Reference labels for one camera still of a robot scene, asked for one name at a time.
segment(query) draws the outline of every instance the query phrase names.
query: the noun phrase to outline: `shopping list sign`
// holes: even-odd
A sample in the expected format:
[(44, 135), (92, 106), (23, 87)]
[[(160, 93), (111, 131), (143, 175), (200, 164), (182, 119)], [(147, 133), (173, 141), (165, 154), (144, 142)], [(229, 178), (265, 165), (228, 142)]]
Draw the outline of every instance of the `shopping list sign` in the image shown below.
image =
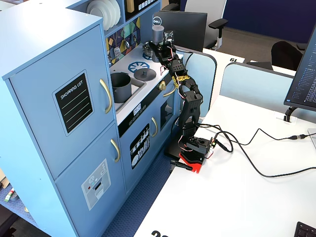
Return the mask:
[(64, 86), (55, 96), (68, 133), (93, 112), (84, 73)]
[(132, 162), (132, 169), (136, 167), (141, 158), (145, 155), (145, 153), (149, 149), (149, 123), (145, 126), (145, 128), (137, 135), (135, 140), (130, 144), (130, 157)]

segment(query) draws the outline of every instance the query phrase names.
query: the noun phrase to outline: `monitor screen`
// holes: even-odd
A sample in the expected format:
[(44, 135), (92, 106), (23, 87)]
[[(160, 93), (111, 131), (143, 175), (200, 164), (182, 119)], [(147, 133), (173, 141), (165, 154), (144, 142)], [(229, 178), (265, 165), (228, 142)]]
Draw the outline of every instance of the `monitor screen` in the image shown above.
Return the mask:
[(316, 30), (312, 33), (285, 105), (316, 111)]
[(159, 11), (153, 24), (162, 25), (164, 31), (173, 31), (176, 46), (203, 52), (207, 13)]

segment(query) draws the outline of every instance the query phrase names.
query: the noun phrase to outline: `gray pot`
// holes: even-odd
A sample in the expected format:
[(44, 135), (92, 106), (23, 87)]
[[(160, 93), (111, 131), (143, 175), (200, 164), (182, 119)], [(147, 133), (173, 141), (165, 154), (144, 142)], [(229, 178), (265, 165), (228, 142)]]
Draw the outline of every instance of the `gray pot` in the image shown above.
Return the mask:
[(132, 82), (127, 73), (111, 74), (115, 103), (124, 103), (132, 96)]

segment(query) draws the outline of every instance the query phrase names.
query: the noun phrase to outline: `dell logo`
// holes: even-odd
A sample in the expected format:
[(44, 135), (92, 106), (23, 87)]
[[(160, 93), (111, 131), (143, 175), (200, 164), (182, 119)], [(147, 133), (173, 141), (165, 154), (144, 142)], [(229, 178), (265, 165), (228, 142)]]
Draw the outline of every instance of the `dell logo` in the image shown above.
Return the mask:
[(161, 24), (162, 24), (161, 18), (158, 17), (158, 16), (154, 17), (154, 19), (153, 19), (153, 25), (154, 25), (154, 26), (161, 26)]

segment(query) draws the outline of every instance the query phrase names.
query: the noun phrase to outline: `oven window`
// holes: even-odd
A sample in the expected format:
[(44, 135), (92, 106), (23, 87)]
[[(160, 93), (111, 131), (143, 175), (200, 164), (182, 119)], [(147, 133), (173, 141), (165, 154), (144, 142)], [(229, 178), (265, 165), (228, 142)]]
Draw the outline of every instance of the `oven window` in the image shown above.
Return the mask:
[(160, 108), (160, 130), (168, 123), (173, 116), (174, 94), (170, 95)]

